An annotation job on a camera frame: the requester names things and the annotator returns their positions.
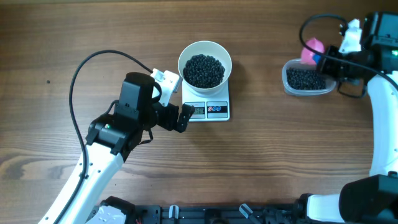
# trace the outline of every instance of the plastic container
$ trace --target plastic container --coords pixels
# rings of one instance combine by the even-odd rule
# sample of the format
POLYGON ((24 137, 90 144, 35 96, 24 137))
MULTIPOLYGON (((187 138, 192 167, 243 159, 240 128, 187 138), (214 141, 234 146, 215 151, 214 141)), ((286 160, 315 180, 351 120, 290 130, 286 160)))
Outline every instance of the plastic container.
POLYGON ((316 95, 322 95, 322 94, 327 94, 333 91, 336 88, 336 81, 326 79, 326 88, 323 90, 296 90, 292 88, 289 83, 287 82, 287 74, 286 71, 289 68, 299 68, 299 69, 307 69, 307 70, 315 70, 316 65, 306 65, 306 64, 301 64, 300 63, 301 59, 293 59, 288 61, 283 69, 282 69, 282 81, 285 86, 285 92, 289 95, 294 95, 294 96, 316 96, 316 95))
POLYGON ((178 72, 180 73, 180 76, 183 78, 183 82, 185 82, 185 84, 187 84, 187 86, 189 86, 192 90, 202 95, 212 95, 215 94, 216 92, 219 92, 222 89, 223 84, 229 78, 231 71, 232 71, 231 56, 229 56, 229 53, 225 50, 224 47, 212 41, 203 40, 189 45, 182 51, 180 58, 178 59, 178 72), (218 86, 215 86, 213 88, 198 88, 185 81, 182 72, 183 69, 185 68, 185 64, 187 64, 187 61, 190 60, 192 56, 200 54, 206 56, 207 55, 213 56, 215 59, 219 60, 221 64, 224 66, 225 68, 224 78, 223 81, 218 86))

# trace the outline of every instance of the wooden table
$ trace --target wooden table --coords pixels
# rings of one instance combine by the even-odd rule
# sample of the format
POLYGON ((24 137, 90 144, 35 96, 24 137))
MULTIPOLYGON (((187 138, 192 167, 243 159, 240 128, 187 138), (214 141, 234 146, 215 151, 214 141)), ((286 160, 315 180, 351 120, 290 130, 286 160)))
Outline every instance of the wooden table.
MULTIPOLYGON (((101 199, 238 205, 338 193, 368 175, 370 101, 288 96, 281 68, 299 57, 299 27, 312 14, 351 20, 394 8, 394 0, 0 6, 0 223, 38 222, 72 172, 80 146, 67 97, 86 56, 121 50, 150 68, 178 72, 181 51, 198 40, 218 42, 232 56, 230 121, 190 123, 183 134, 154 128, 154 141, 135 148, 101 199)), ((328 20, 309 27, 312 36, 341 41, 338 23, 328 20)), ((143 69, 117 55, 83 67, 73 96, 83 136, 134 71, 143 69)), ((172 103, 181 104, 181 93, 172 103)))

